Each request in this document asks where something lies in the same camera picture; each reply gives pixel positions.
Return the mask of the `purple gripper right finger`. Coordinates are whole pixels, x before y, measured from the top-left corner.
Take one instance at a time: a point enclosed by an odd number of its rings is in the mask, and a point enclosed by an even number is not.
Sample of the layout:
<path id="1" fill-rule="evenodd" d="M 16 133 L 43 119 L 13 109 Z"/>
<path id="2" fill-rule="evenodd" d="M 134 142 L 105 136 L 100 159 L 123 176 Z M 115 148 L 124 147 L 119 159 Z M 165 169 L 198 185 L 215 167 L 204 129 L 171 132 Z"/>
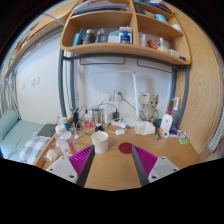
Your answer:
<path id="1" fill-rule="evenodd" d="M 132 158 L 142 186 L 153 183 L 179 170 L 167 157 L 156 157 L 135 145 L 132 146 Z"/>

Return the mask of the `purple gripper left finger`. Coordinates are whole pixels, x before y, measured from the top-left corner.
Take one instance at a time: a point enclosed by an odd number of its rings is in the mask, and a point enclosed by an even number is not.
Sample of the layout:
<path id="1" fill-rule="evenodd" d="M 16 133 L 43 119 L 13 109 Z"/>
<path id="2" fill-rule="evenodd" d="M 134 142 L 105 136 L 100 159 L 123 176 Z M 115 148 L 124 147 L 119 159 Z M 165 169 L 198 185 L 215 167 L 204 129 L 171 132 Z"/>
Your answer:
<path id="1" fill-rule="evenodd" d="M 84 187 L 94 156 L 95 148 L 91 145 L 70 157 L 59 157 L 47 168 L 47 171 Z"/>

